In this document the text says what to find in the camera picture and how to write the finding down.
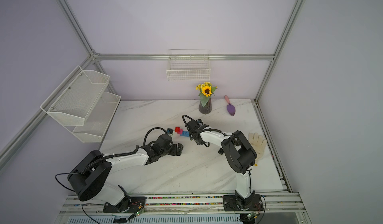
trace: mounting plate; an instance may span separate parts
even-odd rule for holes
[[[225,195],[222,198],[224,211],[243,211],[237,207],[237,199],[235,195]],[[260,195],[255,195],[252,202],[259,206],[259,211],[263,211],[263,202]],[[245,211],[258,211],[258,207],[255,204]]]
[[[137,202],[136,204],[139,206],[139,204],[141,203],[141,206],[145,207],[145,201],[146,201],[146,197],[144,196],[132,196],[130,197],[130,200],[132,201],[132,203],[135,203]],[[130,205],[128,210],[126,212],[138,212],[138,206],[136,205]],[[110,203],[105,203],[104,205],[104,209],[103,209],[103,213],[120,213],[117,208],[115,208],[116,206],[113,206],[111,205]]]

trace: wire basket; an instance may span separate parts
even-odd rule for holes
[[[169,81],[210,80],[210,59],[208,54],[170,54],[166,69]]]
[[[84,125],[109,84],[109,76],[82,70],[48,110],[61,125]]]
[[[103,92],[85,124],[76,126],[72,134],[82,142],[101,142],[120,99],[121,96]]]

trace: lavender wall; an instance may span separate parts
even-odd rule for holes
[[[306,0],[260,105],[316,223],[379,223],[383,0]]]
[[[0,0],[0,7],[2,149],[87,54],[55,0]],[[45,118],[0,176],[0,222],[53,223],[71,193],[54,175],[96,148]]]
[[[68,0],[99,53],[274,54],[295,0]]]
[[[55,0],[0,0],[0,149],[87,57]]]
[[[118,95],[125,100],[198,99],[201,81],[168,81],[167,61],[102,61]],[[254,98],[269,61],[211,61],[213,98]]]

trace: purple trowel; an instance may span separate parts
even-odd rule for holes
[[[228,103],[228,105],[226,106],[227,111],[229,112],[229,114],[230,114],[231,116],[234,116],[234,115],[236,114],[236,108],[234,107],[234,105],[232,105],[232,104],[230,103],[230,100],[229,100],[229,98],[227,97],[227,95],[225,95],[225,99],[226,99],[226,102]]]

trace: white glove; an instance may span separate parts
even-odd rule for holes
[[[262,158],[265,152],[267,140],[265,140],[262,135],[259,135],[257,133],[249,133],[249,143],[257,153],[257,158],[255,160],[254,166],[258,166],[257,162],[259,159]]]

